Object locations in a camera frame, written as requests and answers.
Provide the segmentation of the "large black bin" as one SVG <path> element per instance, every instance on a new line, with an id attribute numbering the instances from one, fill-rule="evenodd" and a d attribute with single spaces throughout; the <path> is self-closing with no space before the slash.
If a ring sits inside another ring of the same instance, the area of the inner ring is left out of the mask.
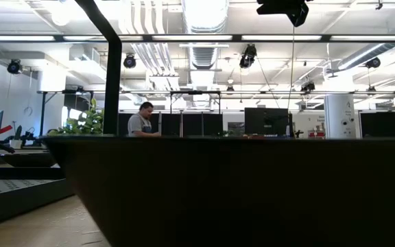
<path id="1" fill-rule="evenodd" d="M 395 139 L 45 144 L 112 247 L 395 247 Z"/>

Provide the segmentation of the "black monitor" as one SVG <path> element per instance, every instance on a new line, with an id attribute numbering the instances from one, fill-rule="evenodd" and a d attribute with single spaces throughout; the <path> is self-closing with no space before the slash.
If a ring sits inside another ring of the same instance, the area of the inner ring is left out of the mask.
<path id="1" fill-rule="evenodd" d="M 244 110 L 245 133 L 286 135 L 289 125 L 289 111 L 286 108 L 246 108 Z"/>

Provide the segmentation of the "white round column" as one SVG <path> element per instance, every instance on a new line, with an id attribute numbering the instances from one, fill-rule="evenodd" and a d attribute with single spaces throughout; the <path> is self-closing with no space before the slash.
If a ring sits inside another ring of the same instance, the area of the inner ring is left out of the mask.
<path id="1" fill-rule="evenodd" d="M 324 98 L 324 116 L 327 139 L 356 138 L 353 95 L 327 95 Z"/>

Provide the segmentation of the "wide black partition panel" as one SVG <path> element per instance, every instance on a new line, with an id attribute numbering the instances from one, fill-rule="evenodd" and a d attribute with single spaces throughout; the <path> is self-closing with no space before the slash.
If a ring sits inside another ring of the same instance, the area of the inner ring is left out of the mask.
<path id="1" fill-rule="evenodd" d="M 394 138 L 395 112 L 361 113 L 360 125 L 363 138 Z"/>

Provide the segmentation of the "person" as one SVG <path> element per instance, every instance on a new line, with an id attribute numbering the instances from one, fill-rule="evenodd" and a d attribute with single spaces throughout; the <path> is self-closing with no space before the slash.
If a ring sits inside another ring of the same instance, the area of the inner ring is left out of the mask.
<path id="1" fill-rule="evenodd" d="M 139 111 L 133 114 L 128 120 L 129 137 L 160 137 L 159 132 L 152 132 L 150 117 L 154 106 L 150 102 L 141 104 Z"/>

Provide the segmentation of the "green artificial plant white pot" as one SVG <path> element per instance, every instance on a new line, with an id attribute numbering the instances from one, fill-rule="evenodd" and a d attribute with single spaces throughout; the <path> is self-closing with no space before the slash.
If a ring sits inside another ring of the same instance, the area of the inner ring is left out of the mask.
<path id="1" fill-rule="evenodd" d="M 47 136 L 102 134 L 104 128 L 104 110 L 97 110 L 97 100 L 92 99 L 90 108 L 76 118 L 67 118 L 63 127 L 51 129 Z"/>

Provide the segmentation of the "small potted plant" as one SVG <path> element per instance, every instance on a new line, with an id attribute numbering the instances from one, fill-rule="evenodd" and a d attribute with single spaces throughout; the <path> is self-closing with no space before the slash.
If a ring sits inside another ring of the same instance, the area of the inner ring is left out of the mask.
<path id="1" fill-rule="evenodd" d="M 22 126 L 18 126 L 15 132 L 15 135 L 12 140 L 10 140 L 10 147 L 13 149 L 21 149 L 22 146 Z"/>

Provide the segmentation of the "black perforated metal tray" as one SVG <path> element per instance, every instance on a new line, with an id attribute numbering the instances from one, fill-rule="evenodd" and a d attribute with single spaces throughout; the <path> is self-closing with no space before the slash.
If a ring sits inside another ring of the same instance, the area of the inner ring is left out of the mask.
<path id="1" fill-rule="evenodd" d="M 46 150 L 0 150 L 0 222 L 71 197 L 73 190 Z"/>

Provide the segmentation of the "silver ventilation duct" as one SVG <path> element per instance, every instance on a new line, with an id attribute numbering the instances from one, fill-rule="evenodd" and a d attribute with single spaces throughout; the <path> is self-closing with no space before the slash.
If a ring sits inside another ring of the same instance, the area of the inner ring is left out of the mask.
<path id="1" fill-rule="evenodd" d="M 181 0 L 184 27 L 188 34 L 222 34 L 226 30 L 229 0 Z M 218 48 L 189 48 L 194 69 L 212 69 Z"/>

